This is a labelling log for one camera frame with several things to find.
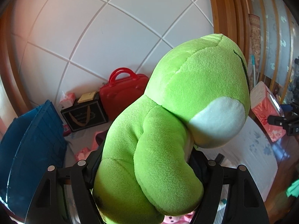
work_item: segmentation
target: pink cloth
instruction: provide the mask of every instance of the pink cloth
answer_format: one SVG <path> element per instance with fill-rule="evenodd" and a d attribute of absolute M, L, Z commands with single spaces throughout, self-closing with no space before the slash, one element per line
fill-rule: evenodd
<path fill-rule="evenodd" d="M 165 216 L 164 221 L 162 224 L 189 224 L 192 220 L 192 217 L 194 216 L 194 211 L 190 212 L 189 214 L 186 214 L 184 216 L 178 216 L 178 217 L 172 217 L 172 216 Z"/>
<path fill-rule="evenodd" d="M 94 139 L 93 139 L 93 142 L 92 142 L 92 148 L 89 149 L 88 147 L 85 147 L 83 149 L 81 149 L 76 155 L 75 155 L 75 159 L 77 161 L 80 161 L 80 160 L 86 160 L 86 158 L 89 156 L 89 154 L 92 152 L 92 151 L 95 151 L 98 149 L 99 145 L 95 139 L 96 135 L 99 134 L 99 133 L 102 133 L 103 131 L 96 131 L 95 132 L 95 135 L 94 135 Z"/>

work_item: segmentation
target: plush toy arm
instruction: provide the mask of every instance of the plush toy arm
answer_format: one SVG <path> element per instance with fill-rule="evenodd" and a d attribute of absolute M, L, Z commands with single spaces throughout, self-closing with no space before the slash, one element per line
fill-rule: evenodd
<path fill-rule="evenodd" d="M 184 125 L 157 105 L 143 128 L 134 153 L 135 176 L 143 193 L 164 215 L 191 212 L 202 198 L 203 186 L 184 159 Z"/>

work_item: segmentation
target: stuffed animal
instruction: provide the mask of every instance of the stuffed animal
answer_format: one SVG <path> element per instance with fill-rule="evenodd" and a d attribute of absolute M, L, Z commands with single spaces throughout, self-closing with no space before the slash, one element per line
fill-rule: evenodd
<path fill-rule="evenodd" d="M 178 217 L 165 216 L 162 224 L 164 224 L 164 223 L 166 223 L 166 224 L 178 223 L 182 217 L 183 216 L 178 216 Z"/>
<path fill-rule="evenodd" d="M 238 134 L 250 98 L 245 58 L 221 34 L 185 42 L 157 64 L 145 93 L 111 125 L 92 191 L 107 224 L 158 224 L 204 194 L 187 160 Z"/>

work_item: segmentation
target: metal screw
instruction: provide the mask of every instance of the metal screw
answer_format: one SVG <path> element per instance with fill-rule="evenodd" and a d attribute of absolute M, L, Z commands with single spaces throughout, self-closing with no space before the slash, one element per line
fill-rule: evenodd
<path fill-rule="evenodd" d="M 55 166 L 53 166 L 53 165 L 51 165 L 51 166 L 48 167 L 48 171 L 49 172 L 53 171 L 54 169 L 55 169 Z"/>
<path fill-rule="evenodd" d="M 208 164 L 209 164 L 210 166 L 215 166 L 215 165 L 216 165 L 216 162 L 215 162 L 214 160 L 209 160 L 209 161 L 208 161 Z"/>
<path fill-rule="evenodd" d="M 84 166 L 86 164 L 86 161 L 85 160 L 80 160 L 78 161 L 78 165 L 79 166 Z"/>
<path fill-rule="evenodd" d="M 246 170 L 247 170 L 247 168 L 246 168 L 244 165 L 240 165 L 240 166 L 239 166 L 239 169 L 240 169 L 241 171 L 246 171 Z"/>

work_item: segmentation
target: teal cloth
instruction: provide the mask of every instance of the teal cloth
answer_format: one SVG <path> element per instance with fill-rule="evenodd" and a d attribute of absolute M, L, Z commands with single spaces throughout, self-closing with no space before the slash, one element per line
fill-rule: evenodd
<path fill-rule="evenodd" d="M 292 185 L 286 190 L 286 196 L 294 196 L 298 198 L 299 196 L 299 179 L 296 180 Z"/>

